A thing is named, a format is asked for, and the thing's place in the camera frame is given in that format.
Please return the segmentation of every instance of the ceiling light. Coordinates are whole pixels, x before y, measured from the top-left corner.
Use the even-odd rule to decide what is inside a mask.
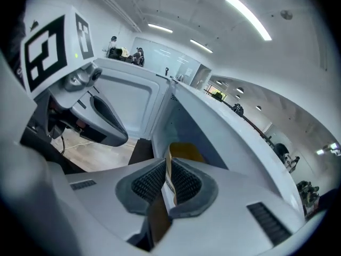
[[[148,24],[148,26],[150,26],[151,28],[157,28],[157,29],[161,29],[161,30],[164,30],[166,32],[169,32],[169,33],[173,33],[172,30],[168,29],[168,28],[163,28],[163,27],[160,27],[160,26],[157,26],[157,25],[152,25],[152,24]]]
[[[266,29],[263,27],[261,22],[254,16],[254,14],[239,0],[226,0],[232,6],[234,6],[241,14],[243,14],[251,24],[257,29],[259,34],[263,37],[265,41],[271,41],[271,37],[269,33],[267,33]]]
[[[154,51],[155,51],[156,53],[160,54],[161,56],[171,57],[171,56],[168,56],[168,55],[166,55],[166,54],[163,54],[162,52],[160,52],[160,51],[158,51],[158,50],[156,50],[156,49],[154,49]]]
[[[324,151],[321,149],[321,150],[316,151],[316,153],[320,156],[324,154]]]
[[[166,51],[166,50],[163,50],[163,49],[160,49],[160,50],[163,51],[163,52],[166,52],[166,53],[170,54],[170,52],[168,52],[168,51]]]
[[[196,42],[196,41],[194,41],[194,40],[192,40],[192,39],[191,39],[191,43],[193,43],[193,44],[195,44],[195,45],[201,47],[202,49],[206,50],[206,51],[209,52],[209,53],[213,53],[212,50],[209,50],[207,47],[205,47],[205,46],[199,44],[198,42]]]
[[[336,143],[333,143],[333,144],[330,145],[330,148],[333,149],[333,150],[336,150],[338,147],[337,147]]]
[[[180,57],[178,57],[180,60],[183,60],[183,61],[185,61],[185,62],[188,62],[188,61],[186,61],[185,59],[182,59],[182,58],[180,58]]]

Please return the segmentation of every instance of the black base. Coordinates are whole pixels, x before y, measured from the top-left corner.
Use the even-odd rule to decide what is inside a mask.
[[[65,174],[84,173],[85,171],[78,167],[75,163],[64,157],[49,142],[44,141],[36,135],[31,129],[26,128],[20,143],[28,148],[32,148],[40,153],[46,161],[59,164]]]
[[[139,139],[136,143],[132,156],[130,157],[128,165],[146,161],[152,158],[154,158],[154,153],[151,141],[147,139]]]

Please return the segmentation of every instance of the wooden floor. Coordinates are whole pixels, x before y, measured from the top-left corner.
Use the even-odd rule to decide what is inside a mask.
[[[129,138],[119,147],[111,147],[91,142],[81,138],[71,129],[63,133],[65,140],[64,156],[87,172],[114,169],[128,165],[137,139]],[[57,138],[51,144],[60,152],[63,149],[61,138]]]

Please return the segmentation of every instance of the window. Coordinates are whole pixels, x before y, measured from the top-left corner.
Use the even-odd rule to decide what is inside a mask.
[[[222,91],[220,91],[219,89],[215,88],[214,86],[210,85],[208,89],[206,89],[209,93],[211,93],[212,95],[214,95],[216,92],[220,93],[223,96],[224,100],[226,98],[226,94],[223,93]]]

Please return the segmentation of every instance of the vent slot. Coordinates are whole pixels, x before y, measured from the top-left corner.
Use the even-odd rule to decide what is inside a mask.
[[[80,190],[80,189],[84,189],[84,188],[93,186],[95,184],[96,184],[95,181],[93,181],[92,179],[88,179],[88,180],[84,180],[82,182],[71,183],[70,186],[73,190]]]
[[[171,98],[170,98],[171,100],[175,100],[175,101],[177,101],[177,98],[175,97],[175,95],[173,95],[172,94],[172,96],[171,96]]]
[[[166,164],[164,163],[135,179],[132,182],[132,190],[151,205],[165,183],[165,175]]]
[[[259,202],[248,205],[247,208],[274,246],[282,243],[291,236],[290,232],[263,203]]]

